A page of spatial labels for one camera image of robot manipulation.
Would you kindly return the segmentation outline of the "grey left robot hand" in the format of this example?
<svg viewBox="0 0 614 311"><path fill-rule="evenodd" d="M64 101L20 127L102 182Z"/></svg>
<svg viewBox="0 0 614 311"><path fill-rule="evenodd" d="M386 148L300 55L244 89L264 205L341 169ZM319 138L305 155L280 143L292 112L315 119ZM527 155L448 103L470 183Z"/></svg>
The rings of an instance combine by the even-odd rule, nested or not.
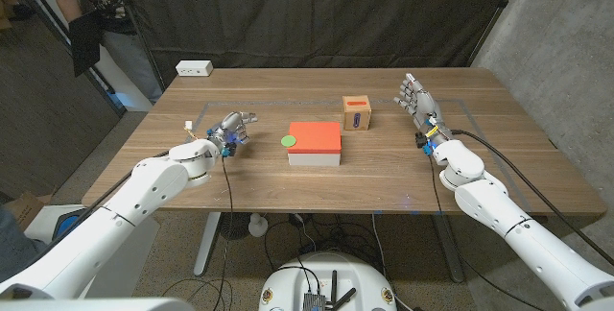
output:
<svg viewBox="0 0 614 311"><path fill-rule="evenodd" d="M246 124L257 121L258 118L253 112L230 112L207 131L207 139L218 147L221 156L234 156L239 144L249 142Z"/></svg>

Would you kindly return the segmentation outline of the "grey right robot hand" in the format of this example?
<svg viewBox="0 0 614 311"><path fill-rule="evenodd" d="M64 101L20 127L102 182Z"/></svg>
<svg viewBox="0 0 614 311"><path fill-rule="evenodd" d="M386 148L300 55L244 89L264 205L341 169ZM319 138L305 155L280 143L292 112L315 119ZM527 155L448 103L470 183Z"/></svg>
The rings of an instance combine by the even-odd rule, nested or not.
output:
<svg viewBox="0 0 614 311"><path fill-rule="evenodd" d="M393 101L407 111L418 128L417 145L420 148L436 146L454 138L445 125L439 104L412 73L405 75L401 91Z"/></svg>

